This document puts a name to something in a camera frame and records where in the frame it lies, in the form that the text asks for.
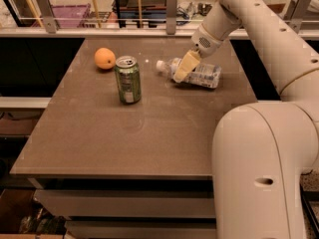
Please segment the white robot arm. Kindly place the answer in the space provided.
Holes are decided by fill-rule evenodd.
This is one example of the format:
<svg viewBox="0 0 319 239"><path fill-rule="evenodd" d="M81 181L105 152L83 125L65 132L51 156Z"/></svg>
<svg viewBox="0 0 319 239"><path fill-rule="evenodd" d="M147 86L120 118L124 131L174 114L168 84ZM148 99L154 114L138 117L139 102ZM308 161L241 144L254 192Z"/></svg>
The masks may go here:
<svg viewBox="0 0 319 239"><path fill-rule="evenodd" d="M217 239L307 239L302 173L318 162L318 54L264 0L217 0L173 78L242 27L280 97L237 107L216 126L212 173Z"/></svg>

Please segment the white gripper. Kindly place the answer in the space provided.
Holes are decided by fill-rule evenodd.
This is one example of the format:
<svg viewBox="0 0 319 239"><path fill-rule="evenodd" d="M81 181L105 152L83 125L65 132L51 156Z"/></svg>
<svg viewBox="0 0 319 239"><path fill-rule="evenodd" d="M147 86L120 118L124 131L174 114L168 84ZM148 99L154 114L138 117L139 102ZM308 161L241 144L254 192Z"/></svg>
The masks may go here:
<svg viewBox="0 0 319 239"><path fill-rule="evenodd" d="M211 36L202 25L193 33L191 40L195 50L189 50L181 59L173 76L173 80L177 83L182 82L200 63L200 57L211 56L222 44L220 40Z"/></svg>

